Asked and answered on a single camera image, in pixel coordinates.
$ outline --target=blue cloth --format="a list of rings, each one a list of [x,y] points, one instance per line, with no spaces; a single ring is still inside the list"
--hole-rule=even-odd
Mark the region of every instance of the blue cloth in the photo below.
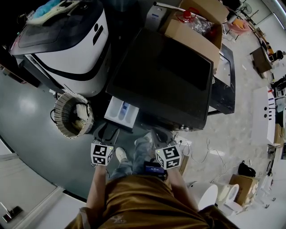
[[[54,6],[60,3],[60,0],[50,0],[46,4],[40,6],[35,14],[33,15],[33,18],[38,18],[49,12]]]
[[[147,138],[138,138],[135,144],[133,164],[128,159],[122,159],[118,168],[113,171],[109,180],[125,177],[131,174],[144,174],[144,161],[150,161],[151,144]]]

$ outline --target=plastic bag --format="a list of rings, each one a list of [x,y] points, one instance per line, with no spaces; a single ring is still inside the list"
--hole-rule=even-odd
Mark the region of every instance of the plastic bag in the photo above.
[[[46,4],[40,6],[36,10],[33,18],[38,18],[38,17],[43,16],[44,14],[49,12],[54,6],[56,6],[59,3],[60,3],[60,0],[50,0],[50,1],[48,1]]]
[[[214,23],[198,18],[198,13],[199,11],[195,8],[189,8],[188,10],[184,11],[183,14],[177,13],[176,17],[181,22],[187,23],[190,28],[197,31],[199,34],[206,36],[207,33],[211,31],[211,27],[214,25]]]

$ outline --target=jeans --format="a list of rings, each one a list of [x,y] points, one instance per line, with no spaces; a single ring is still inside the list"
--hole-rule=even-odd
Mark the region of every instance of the jeans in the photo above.
[[[144,174],[144,161],[150,161],[151,144],[147,138],[138,138],[135,144],[133,164],[128,159],[122,159],[109,180],[125,177],[131,174]]]

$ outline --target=white marble floor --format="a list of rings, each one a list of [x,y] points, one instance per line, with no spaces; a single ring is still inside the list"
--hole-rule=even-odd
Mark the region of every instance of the white marble floor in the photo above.
[[[267,145],[257,147],[251,145],[252,130],[252,92],[267,86],[269,80],[262,79],[252,66],[249,55],[259,47],[254,34],[244,34],[236,42],[223,39],[223,43],[233,51],[236,71],[236,106],[234,114],[216,114],[209,116],[204,130],[183,132],[180,135],[192,141],[193,160],[189,159],[184,172],[186,182],[207,181],[228,182],[233,173],[237,173],[238,165],[245,160],[252,162],[252,168],[259,177],[265,173],[270,161],[267,155]],[[206,160],[202,162],[208,151],[207,139],[210,140],[210,150]]]

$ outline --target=white container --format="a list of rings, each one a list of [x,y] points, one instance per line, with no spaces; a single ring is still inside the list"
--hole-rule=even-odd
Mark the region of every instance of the white container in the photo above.
[[[165,17],[166,12],[166,8],[154,5],[151,6],[150,10],[147,13],[144,27],[151,31],[157,32],[162,20]]]
[[[189,192],[193,194],[198,209],[203,210],[215,204],[218,196],[218,187],[207,182],[195,182],[189,187]]]
[[[139,108],[130,105],[116,97],[112,97],[108,105],[105,119],[133,128]]]
[[[239,191],[238,184],[230,185],[215,183],[215,185],[218,187],[218,197],[216,204],[218,205],[218,208],[224,213],[224,215],[231,216],[242,211],[242,207],[238,203],[234,202]]]

